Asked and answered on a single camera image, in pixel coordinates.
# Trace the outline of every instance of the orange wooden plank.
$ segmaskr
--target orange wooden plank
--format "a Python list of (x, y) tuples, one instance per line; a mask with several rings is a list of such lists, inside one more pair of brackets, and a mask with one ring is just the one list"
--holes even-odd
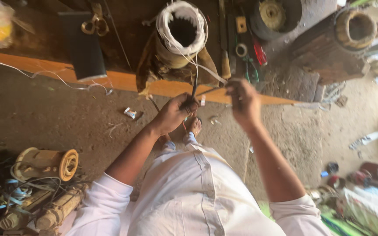
[[(40, 71), (51, 71), (56, 73), (65, 82), (78, 83), (78, 84), (92, 84), (92, 81), (79, 82), (75, 77), (75, 73), (71, 64), (65, 64), (55, 61), (47, 61), (29, 57), (19, 57), (8, 54), (0, 53), (0, 62), (6, 65), (16, 67), (18, 69), (36, 73)], [(49, 76), (59, 79), (55, 74), (50, 72), (41, 72), (41, 75)], [(108, 71), (108, 78), (112, 82), (112, 87), (119, 90), (127, 90), (136, 92), (136, 78), (134, 74)], [(95, 80), (97, 83), (105, 83), (107, 78), (100, 78)], [(106, 87), (111, 87), (109, 83), (105, 84)], [(207, 91), (211, 87), (200, 85), (198, 87), (198, 93)], [(206, 100), (212, 102), (231, 103), (228, 96), (225, 95), (225, 89), (218, 89), (211, 93), (206, 94)], [(161, 95), (166, 97), (174, 97), (184, 92), (192, 92), (192, 86), (188, 83), (160, 80), (151, 84), (150, 93), (155, 95)], [(283, 99), (278, 97), (262, 96), (263, 104), (292, 104), (296, 101)]]

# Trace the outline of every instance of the bare foot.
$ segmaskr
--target bare foot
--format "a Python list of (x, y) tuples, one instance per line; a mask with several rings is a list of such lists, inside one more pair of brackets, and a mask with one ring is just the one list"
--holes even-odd
[(201, 131), (202, 129), (202, 123), (201, 121), (195, 117), (193, 120), (192, 120), (192, 123), (189, 127), (189, 130), (188, 132), (192, 132), (194, 134), (194, 136), (198, 136), (199, 132)]
[(160, 142), (161, 145), (164, 145), (167, 141), (171, 141), (171, 138), (169, 134), (165, 134), (165, 135), (160, 136), (160, 138), (158, 138), (158, 141)]

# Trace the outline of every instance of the candy wrapper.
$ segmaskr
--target candy wrapper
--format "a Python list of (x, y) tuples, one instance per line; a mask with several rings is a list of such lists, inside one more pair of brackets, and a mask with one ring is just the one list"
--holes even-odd
[(207, 98), (207, 96), (205, 95), (202, 95), (201, 97), (201, 107), (204, 107), (205, 106), (205, 99)]
[(135, 119), (136, 111), (131, 111), (131, 108), (127, 108), (123, 113)]

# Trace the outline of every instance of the hand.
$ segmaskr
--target hand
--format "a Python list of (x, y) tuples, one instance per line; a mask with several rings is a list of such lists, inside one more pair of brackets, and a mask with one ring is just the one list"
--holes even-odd
[(261, 126), (260, 97), (246, 79), (230, 80), (226, 84), (227, 95), (231, 96), (233, 115), (246, 133)]
[(178, 95), (164, 105), (149, 126), (159, 135), (168, 134), (175, 130), (186, 117), (196, 116), (198, 104), (198, 100), (192, 100), (192, 96), (188, 93)]

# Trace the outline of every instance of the wooden block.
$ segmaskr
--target wooden block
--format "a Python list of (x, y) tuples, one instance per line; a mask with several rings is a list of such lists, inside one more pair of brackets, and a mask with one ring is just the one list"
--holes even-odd
[(237, 33), (239, 34), (246, 33), (247, 32), (246, 17), (245, 16), (236, 17), (236, 26), (237, 26)]

